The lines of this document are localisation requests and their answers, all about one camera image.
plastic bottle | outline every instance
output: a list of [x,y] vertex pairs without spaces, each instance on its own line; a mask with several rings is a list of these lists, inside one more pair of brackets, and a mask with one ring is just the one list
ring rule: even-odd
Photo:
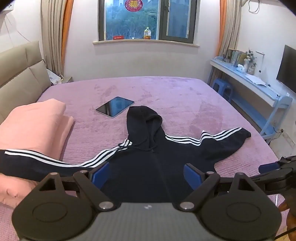
[[149,27],[144,30],[144,39],[151,39],[151,30]]

hoodie sleeve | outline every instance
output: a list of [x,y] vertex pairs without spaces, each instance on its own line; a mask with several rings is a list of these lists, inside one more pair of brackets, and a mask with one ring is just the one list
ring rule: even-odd
[[203,165],[206,170],[215,172],[214,164],[235,153],[249,137],[251,137],[251,133],[239,127],[222,131],[216,135],[203,131],[200,139],[169,136],[167,136],[167,139],[196,146],[194,149],[197,155],[204,160]]

blue gripper pad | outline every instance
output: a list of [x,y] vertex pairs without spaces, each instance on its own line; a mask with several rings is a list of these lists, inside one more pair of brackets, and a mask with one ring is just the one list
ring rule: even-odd
[[98,188],[101,189],[104,183],[109,178],[109,162],[103,165],[101,168],[96,170],[91,177],[91,182]]
[[193,190],[197,189],[203,182],[202,177],[188,165],[184,166],[183,176]]
[[278,168],[280,168],[280,165],[277,162],[274,162],[274,163],[268,163],[268,164],[259,166],[258,171],[260,174],[263,174],[266,172],[276,170]]

quilted bed cover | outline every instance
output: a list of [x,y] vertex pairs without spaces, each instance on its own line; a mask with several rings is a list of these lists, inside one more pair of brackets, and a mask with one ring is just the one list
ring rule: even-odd
[[[48,88],[38,101],[55,98],[66,103],[65,114],[75,120],[60,160],[82,163],[128,137],[127,110],[115,118],[95,111],[116,96],[155,110],[163,118],[165,133],[171,136],[199,138],[203,130],[216,134],[235,127],[251,132],[252,137],[235,154],[216,163],[221,176],[233,177],[236,172],[256,175],[261,164],[278,160],[259,133],[225,99],[201,80],[180,77],[121,77]],[[1,241],[18,240],[11,213],[12,209],[0,204]]]

white logo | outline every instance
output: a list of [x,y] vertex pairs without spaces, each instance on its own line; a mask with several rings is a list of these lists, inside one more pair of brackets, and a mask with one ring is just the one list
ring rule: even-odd
[[144,208],[145,208],[145,209],[150,209],[150,208],[152,208],[152,206],[151,206],[151,205],[147,205],[147,206],[145,206]]

